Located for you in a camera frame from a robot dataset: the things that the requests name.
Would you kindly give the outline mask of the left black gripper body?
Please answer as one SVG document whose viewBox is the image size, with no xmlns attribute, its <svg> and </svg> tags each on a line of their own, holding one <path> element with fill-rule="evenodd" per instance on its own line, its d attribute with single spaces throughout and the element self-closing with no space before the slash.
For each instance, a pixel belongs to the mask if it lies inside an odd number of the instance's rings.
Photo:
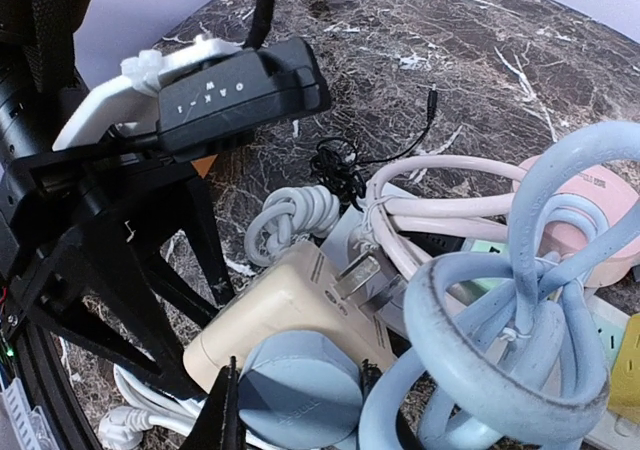
<svg viewBox="0 0 640 450">
<path fill-rule="evenodd" d="M 174 233 L 163 229 L 178 184 L 198 176 L 189 163 L 87 150 L 21 158 L 1 182 L 1 278 L 16 324 L 29 319 L 29 265 L 70 228 L 99 219 L 120 225 L 144 263 Z"/>
</svg>

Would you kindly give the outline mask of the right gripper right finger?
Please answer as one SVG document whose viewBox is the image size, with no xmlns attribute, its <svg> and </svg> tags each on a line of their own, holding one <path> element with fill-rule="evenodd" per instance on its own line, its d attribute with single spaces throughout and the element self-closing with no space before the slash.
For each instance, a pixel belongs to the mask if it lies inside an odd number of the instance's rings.
<svg viewBox="0 0 640 450">
<path fill-rule="evenodd" d="M 360 449 L 422 449 L 400 407 L 420 376 L 416 359 L 399 359 L 386 373 L 365 360 L 362 365 L 364 405 L 359 420 Z"/>
</svg>

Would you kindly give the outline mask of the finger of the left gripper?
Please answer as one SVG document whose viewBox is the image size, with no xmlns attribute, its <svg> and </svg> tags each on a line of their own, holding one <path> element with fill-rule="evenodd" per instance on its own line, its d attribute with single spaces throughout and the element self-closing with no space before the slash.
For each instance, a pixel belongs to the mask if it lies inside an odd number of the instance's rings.
<svg viewBox="0 0 640 450">
<path fill-rule="evenodd" d="M 182 230 L 207 281 L 214 301 L 209 302 L 177 274 L 159 253 L 144 263 L 152 290 L 201 328 L 206 327 L 235 296 L 220 242 L 211 195 L 206 182 L 194 176 L 178 184 L 169 203 L 172 233 Z"/>
<path fill-rule="evenodd" d="M 83 303 L 95 293 L 142 346 L 139 350 Z M 29 319 L 172 395 L 199 395 L 182 366 L 183 346 L 124 231 L 106 219 L 67 230 L 29 265 Z"/>
</svg>

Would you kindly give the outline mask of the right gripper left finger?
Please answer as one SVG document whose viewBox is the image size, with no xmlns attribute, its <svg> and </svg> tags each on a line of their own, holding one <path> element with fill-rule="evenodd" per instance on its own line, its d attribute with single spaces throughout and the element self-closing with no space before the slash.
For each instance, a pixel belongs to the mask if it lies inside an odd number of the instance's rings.
<svg viewBox="0 0 640 450">
<path fill-rule="evenodd" d="M 242 450 L 245 425 L 239 416 L 239 372 L 232 356 L 216 378 L 187 437 L 187 450 Z"/>
</svg>

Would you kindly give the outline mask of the beige cube socket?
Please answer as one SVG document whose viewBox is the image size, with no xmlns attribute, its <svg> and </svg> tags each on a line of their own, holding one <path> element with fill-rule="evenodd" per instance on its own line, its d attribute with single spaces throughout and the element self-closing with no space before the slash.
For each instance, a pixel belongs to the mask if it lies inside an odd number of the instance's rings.
<svg viewBox="0 0 640 450">
<path fill-rule="evenodd" d="M 387 327 L 362 300 L 339 291 L 339 270 L 316 245 L 302 241 L 226 305 L 185 348 L 188 375 L 205 391 L 234 356 L 243 365 L 269 336 L 313 330 L 360 363 L 381 369 L 396 360 Z"/>
</svg>

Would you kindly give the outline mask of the orange power strip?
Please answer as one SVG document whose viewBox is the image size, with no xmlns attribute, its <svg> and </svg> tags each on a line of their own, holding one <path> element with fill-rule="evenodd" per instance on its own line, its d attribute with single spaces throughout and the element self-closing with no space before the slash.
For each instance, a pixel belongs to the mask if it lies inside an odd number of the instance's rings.
<svg viewBox="0 0 640 450">
<path fill-rule="evenodd" d="M 203 157 L 192 161 L 192 165 L 201 178 L 205 178 L 217 159 L 216 155 Z"/>
</svg>

